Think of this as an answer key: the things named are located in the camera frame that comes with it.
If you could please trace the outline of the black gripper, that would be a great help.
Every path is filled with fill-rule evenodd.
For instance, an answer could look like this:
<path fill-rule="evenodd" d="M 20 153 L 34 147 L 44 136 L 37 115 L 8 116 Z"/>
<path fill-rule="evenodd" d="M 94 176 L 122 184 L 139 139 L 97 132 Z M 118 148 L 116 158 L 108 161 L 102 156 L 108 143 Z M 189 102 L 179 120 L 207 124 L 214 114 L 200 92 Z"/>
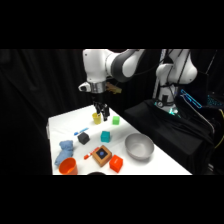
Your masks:
<path fill-rule="evenodd" d="M 92 93 L 91 96 L 92 96 L 93 105 L 95 106 L 97 115 L 100 115 L 102 111 L 103 120 L 107 121 L 108 117 L 110 116 L 110 111 L 109 111 L 108 105 L 106 105 L 107 104 L 106 93 L 105 92 Z"/>

